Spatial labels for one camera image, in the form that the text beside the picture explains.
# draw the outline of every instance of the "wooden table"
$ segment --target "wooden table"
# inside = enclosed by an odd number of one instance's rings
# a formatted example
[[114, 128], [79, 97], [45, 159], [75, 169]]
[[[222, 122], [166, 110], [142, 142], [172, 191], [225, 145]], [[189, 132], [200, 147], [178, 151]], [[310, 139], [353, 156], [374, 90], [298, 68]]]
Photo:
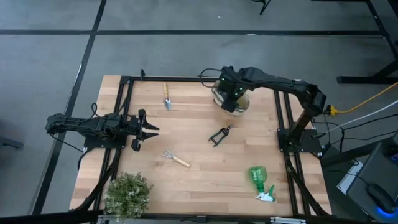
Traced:
[[[120, 76], [104, 76], [97, 101], [98, 114], [113, 112], [119, 80]], [[142, 143], [140, 152], [131, 149], [130, 136], [118, 169], [118, 173], [140, 172], [154, 185], [149, 213], [291, 215], [285, 164], [276, 134], [274, 92], [265, 88], [249, 91], [250, 107], [242, 116], [235, 117], [217, 106], [210, 89], [200, 82], [167, 84], [171, 111], [164, 106], [163, 82], [134, 82], [129, 114], [144, 108], [148, 122], [160, 131], [159, 136]], [[296, 97], [290, 96], [290, 101], [297, 119], [302, 107]], [[208, 138], [230, 124], [233, 128], [229, 136], [213, 147]], [[187, 161], [191, 168], [161, 157], [165, 149]], [[97, 184], [103, 157], [104, 149], [94, 149], [83, 158], [70, 208], [79, 206]], [[331, 213], [319, 160], [307, 153], [301, 154], [301, 160], [306, 186], [323, 209]], [[257, 192], [248, 181], [247, 169], [257, 165], [267, 169], [266, 191], [275, 185], [275, 202], [254, 199]], [[302, 212], [299, 192], [296, 186]]]

